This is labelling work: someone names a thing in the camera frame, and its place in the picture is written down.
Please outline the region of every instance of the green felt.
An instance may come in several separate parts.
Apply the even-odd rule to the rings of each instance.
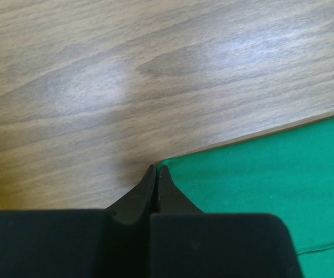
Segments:
[[[334,118],[162,165],[206,213],[279,216],[305,276],[334,278]]]

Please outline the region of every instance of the wood grain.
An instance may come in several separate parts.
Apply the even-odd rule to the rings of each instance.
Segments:
[[[0,209],[334,114],[334,0],[0,0]]]

